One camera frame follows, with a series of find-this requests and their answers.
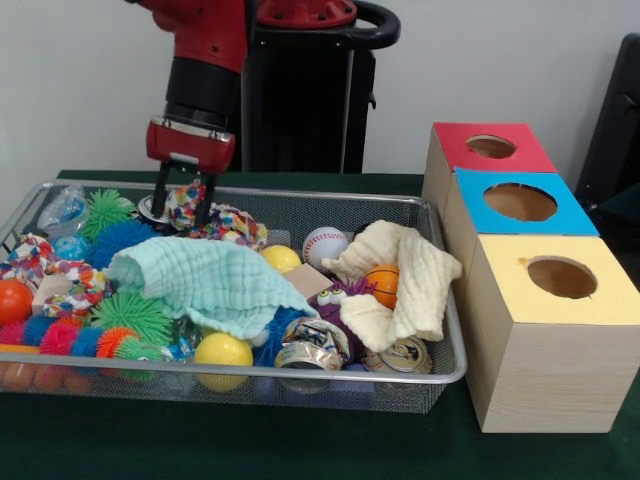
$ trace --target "green spiky ball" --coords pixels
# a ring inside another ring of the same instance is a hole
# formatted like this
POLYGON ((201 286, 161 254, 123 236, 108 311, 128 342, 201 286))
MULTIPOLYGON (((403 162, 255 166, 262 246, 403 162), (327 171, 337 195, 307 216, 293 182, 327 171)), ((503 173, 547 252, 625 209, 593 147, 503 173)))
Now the green spiky ball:
POLYGON ((89 219, 82 235, 92 243, 106 227, 129 218, 134 206, 114 188, 93 192, 89 198, 89 219))
POLYGON ((134 292, 119 292, 100 302, 92 316, 96 326, 106 329, 128 327, 144 342, 163 347, 171 342, 173 320, 162 310, 163 303, 158 299, 145 299, 134 292))
MULTIPOLYGON (((135 337, 127 337, 116 349, 116 358, 121 360, 161 362, 164 357, 158 347, 149 345, 135 337)), ((131 380, 145 381, 151 380, 154 372, 150 370, 122 370, 120 374, 131 380)))

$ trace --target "mint green towel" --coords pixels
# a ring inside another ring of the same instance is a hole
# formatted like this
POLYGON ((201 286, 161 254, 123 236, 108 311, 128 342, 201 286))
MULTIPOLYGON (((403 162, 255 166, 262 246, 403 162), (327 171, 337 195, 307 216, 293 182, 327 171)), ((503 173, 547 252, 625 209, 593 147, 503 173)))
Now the mint green towel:
POLYGON ((231 242, 152 238, 118 252, 106 270, 120 291, 161 298, 172 318, 250 339, 280 307, 317 313, 280 273, 250 248, 231 242))

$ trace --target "blue box lid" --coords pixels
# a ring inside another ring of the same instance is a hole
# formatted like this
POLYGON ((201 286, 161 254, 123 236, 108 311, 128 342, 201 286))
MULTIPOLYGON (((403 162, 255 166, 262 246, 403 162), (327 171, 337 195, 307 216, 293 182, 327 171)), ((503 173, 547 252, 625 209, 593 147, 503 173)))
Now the blue box lid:
POLYGON ((478 233, 598 236, 598 230, 556 173, 456 168, 456 177, 478 233))

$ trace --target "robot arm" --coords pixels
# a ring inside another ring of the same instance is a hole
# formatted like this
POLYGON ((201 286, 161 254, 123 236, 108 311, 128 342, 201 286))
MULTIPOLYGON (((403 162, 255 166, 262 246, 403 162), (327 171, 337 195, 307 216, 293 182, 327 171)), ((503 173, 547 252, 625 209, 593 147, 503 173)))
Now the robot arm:
POLYGON ((164 211, 170 169, 180 168, 207 178, 196 218, 205 223, 216 175, 235 150, 227 125, 240 94, 252 0, 126 1, 150 10, 156 24, 175 36, 164 115, 152 119, 147 131, 147 155, 161 162, 153 216, 164 211))

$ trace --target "white wall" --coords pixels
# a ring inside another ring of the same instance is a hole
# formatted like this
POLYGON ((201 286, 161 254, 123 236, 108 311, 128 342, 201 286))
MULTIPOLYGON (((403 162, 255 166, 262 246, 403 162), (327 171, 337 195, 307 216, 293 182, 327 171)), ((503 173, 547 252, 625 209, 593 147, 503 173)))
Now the white wall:
MULTIPOLYGON (((403 22, 378 53, 365 171, 421 173, 433 121, 530 123, 579 174, 638 0, 379 0, 403 22)), ((0 3, 0 220, 63 168, 154 169, 172 39, 123 0, 0 3)))
POLYGON ((620 42, 640 31, 638 0, 378 3, 403 31, 378 53, 366 171, 423 171, 434 121, 523 121, 575 185, 620 42))

